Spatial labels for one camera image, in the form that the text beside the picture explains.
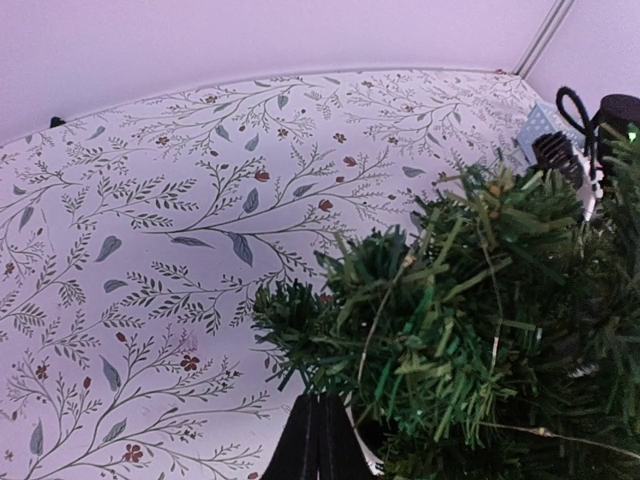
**wall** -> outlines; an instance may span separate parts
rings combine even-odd
[[[372,67],[509,70],[553,0],[20,0],[0,12],[0,145],[166,91]]]
[[[640,96],[639,19],[637,0],[578,0],[527,80],[548,100],[570,86],[591,115],[607,94]]]

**light blue box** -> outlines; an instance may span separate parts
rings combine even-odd
[[[516,136],[516,142],[524,152],[527,162],[535,165],[536,156],[533,153],[533,142],[546,133],[562,131],[578,148],[584,148],[584,136],[571,127],[560,116],[558,109],[552,103],[538,100],[531,110],[527,121]]]

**printed flower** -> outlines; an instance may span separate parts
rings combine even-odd
[[[140,451],[140,445],[127,444],[127,453],[124,454],[124,459],[127,462],[138,463],[142,458],[143,453]]]
[[[184,368],[185,372],[189,372],[198,368],[198,363],[200,363],[200,359],[198,357],[185,355],[184,360],[180,362],[180,366]]]
[[[49,375],[47,375],[47,367],[48,365],[42,362],[42,365],[38,365],[36,368],[36,377],[38,377],[39,380],[46,380],[49,378]]]
[[[318,208],[323,212],[328,212],[333,208],[333,203],[331,203],[329,200],[320,200]]]
[[[269,176],[269,172],[256,172],[256,180],[262,183],[266,183],[269,181],[271,177]]]

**floral pattern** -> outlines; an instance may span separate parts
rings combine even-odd
[[[321,286],[338,233],[415,232],[457,162],[522,166],[536,99],[510,75],[276,77],[0,148],[0,479],[258,478],[300,384],[254,343],[256,288]]]

